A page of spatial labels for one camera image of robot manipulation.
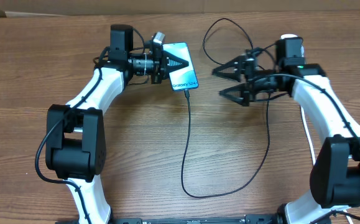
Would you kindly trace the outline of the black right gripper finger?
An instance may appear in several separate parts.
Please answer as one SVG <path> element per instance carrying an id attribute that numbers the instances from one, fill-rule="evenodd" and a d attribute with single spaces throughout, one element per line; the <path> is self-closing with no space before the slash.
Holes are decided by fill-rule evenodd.
<path id="1" fill-rule="evenodd" d="M 239 84 L 221 90 L 219 95 L 241 106 L 249 106 L 250 104 L 250 91 L 246 84 Z"/>
<path id="2" fill-rule="evenodd" d="M 246 56 L 240 55 L 213 69 L 212 75 L 241 82 L 241 75 L 244 73 Z"/>

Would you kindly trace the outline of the blue-framed smartphone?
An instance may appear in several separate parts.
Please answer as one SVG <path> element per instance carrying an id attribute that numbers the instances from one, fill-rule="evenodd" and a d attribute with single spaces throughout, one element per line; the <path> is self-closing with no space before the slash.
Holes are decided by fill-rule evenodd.
<path id="1" fill-rule="evenodd" d="M 164 64 L 173 91 L 199 87 L 188 45 L 177 42 L 163 45 Z"/>

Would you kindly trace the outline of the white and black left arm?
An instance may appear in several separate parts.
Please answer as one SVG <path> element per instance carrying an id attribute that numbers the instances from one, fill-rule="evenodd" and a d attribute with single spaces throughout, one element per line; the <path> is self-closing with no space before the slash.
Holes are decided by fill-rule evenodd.
<path id="1" fill-rule="evenodd" d="M 115 223 L 101 181 L 106 160 L 104 114 L 133 76 L 145 76 L 153 84 L 170 79 L 174 91 L 198 88 L 187 43 L 166 44 L 164 34 L 156 32 L 135 48 L 137 32 L 130 25 L 111 25 L 110 43 L 94 58 L 89 83 L 74 99 L 47 111 L 35 171 L 43 181 L 70 189 L 79 213 L 75 223 Z"/>

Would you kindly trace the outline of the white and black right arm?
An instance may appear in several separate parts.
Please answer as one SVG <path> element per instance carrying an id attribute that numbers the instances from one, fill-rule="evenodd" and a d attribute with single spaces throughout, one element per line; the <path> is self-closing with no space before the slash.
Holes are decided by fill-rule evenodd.
<path id="1" fill-rule="evenodd" d="M 328 223 L 330 216 L 360 207 L 360 125 L 341 104 L 320 65 L 306 62 L 301 37 L 286 34 L 276 41 L 271 70 L 258 69 L 260 53 L 258 48 L 247 50 L 213 70 L 213 75 L 238 83 L 220 95 L 248 106 L 259 93 L 286 92 L 306 112 L 322 143 L 309 190 L 282 205 L 275 222 Z"/>

